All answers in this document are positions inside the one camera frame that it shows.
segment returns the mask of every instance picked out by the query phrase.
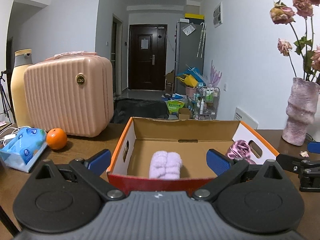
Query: blue gripper pad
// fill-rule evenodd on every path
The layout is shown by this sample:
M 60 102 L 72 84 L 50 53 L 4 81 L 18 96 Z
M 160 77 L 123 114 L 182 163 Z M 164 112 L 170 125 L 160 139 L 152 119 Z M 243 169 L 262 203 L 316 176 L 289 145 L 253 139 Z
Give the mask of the blue gripper pad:
M 207 165 L 217 176 L 224 173 L 233 164 L 233 161 L 229 157 L 221 154 L 215 149 L 210 149 L 207 152 Z
M 104 149 L 84 162 L 84 166 L 100 176 L 111 164 L 111 152 Z
M 308 143 L 308 152 L 320 154 L 320 142 L 310 142 Z

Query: orange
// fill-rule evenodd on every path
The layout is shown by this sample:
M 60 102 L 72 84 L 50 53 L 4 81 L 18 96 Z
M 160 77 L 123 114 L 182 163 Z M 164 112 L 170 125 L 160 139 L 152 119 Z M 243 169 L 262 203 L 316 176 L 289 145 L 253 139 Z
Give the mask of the orange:
M 61 150 L 66 146 L 67 134 L 61 128 L 54 128 L 47 133 L 46 143 L 52 150 Z

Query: beige bottle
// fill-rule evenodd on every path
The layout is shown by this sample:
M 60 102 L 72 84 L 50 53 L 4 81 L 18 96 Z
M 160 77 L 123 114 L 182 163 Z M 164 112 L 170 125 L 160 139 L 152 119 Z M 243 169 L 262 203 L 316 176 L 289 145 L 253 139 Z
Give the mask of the beige bottle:
M 25 125 L 32 126 L 23 80 L 26 68 L 32 65 L 31 53 L 31 49 L 23 49 L 15 53 L 14 69 L 11 78 L 11 95 L 18 127 Z

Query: pink basket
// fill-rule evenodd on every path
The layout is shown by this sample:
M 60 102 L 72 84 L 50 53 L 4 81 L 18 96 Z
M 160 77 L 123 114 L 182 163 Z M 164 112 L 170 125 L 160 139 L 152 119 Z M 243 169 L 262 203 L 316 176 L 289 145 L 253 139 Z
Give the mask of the pink basket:
M 196 88 L 186 87 L 186 95 L 190 98 L 193 98 L 193 94 L 196 93 Z

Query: doorway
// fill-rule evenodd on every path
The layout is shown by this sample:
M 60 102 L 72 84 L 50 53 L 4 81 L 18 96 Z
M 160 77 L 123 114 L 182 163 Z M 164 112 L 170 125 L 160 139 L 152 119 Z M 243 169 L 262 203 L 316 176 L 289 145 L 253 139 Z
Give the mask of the doorway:
M 113 77 L 113 95 L 121 95 L 121 65 L 122 65 L 122 22 L 113 15 L 111 31 L 111 64 Z
M 129 90 L 164 90 L 167 25 L 130 25 Z
M 7 47 L 6 47 L 6 74 L 7 74 L 7 86 L 8 86 L 8 95 L 9 95 L 9 102 L 10 107 L 13 113 L 13 120 L 15 120 L 14 110 L 13 110 L 13 102 L 12 102 L 12 95 L 11 95 L 11 78 L 12 78 L 12 71 L 13 71 L 13 37 L 7 40 Z

